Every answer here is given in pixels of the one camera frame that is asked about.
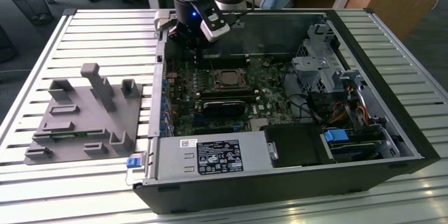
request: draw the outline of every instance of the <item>trash bin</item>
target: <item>trash bin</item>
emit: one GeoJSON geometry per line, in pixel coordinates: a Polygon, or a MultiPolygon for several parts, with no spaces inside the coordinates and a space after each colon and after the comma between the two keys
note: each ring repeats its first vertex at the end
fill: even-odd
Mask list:
{"type": "Polygon", "coordinates": [[[35,26],[46,25],[54,20],[46,0],[12,0],[19,10],[35,26]]]}
{"type": "Polygon", "coordinates": [[[16,56],[18,50],[14,47],[14,44],[7,36],[6,31],[0,26],[0,63],[10,60],[14,56],[16,56]]]}

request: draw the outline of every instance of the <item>blue tab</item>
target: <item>blue tab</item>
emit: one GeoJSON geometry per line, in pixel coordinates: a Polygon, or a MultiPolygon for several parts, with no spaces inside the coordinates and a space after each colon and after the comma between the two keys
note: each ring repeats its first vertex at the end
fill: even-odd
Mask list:
{"type": "Polygon", "coordinates": [[[346,130],[328,130],[324,133],[327,142],[332,142],[332,141],[347,141],[348,140],[348,136],[347,136],[347,132],[346,130]]]}
{"type": "Polygon", "coordinates": [[[126,163],[128,168],[139,168],[142,167],[142,157],[130,157],[126,163]]]}

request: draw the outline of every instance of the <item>floor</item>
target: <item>floor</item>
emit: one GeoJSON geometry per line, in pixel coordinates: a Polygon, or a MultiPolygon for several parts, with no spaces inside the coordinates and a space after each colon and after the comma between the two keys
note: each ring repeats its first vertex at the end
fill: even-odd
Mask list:
{"type": "MultiPolygon", "coordinates": [[[[67,8],[79,9],[123,9],[147,8],[140,2],[123,0],[102,0],[91,3],[87,0],[55,0],[50,5],[54,16],[52,24],[35,27],[20,13],[11,0],[0,0],[0,25],[19,50],[19,56],[0,64],[0,122],[27,79],[28,72],[2,73],[6,70],[31,70],[47,40],[56,27],[58,19],[67,8]]],[[[420,60],[434,77],[448,89],[448,0],[440,0],[436,8],[427,14],[415,28],[404,44],[420,60]]]]}

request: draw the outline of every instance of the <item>motherboard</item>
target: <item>motherboard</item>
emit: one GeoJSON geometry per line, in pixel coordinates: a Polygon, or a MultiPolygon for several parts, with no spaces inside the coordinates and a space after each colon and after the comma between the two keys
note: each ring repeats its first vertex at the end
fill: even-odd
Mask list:
{"type": "Polygon", "coordinates": [[[284,68],[270,55],[210,55],[202,63],[168,61],[175,136],[258,131],[292,123],[284,68]]]}

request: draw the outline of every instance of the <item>power supply label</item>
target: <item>power supply label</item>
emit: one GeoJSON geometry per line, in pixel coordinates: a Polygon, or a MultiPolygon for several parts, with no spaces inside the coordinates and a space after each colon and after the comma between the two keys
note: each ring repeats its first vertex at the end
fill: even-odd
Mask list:
{"type": "Polygon", "coordinates": [[[196,143],[200,175],[244,171],[238,140],[196,143]]]}

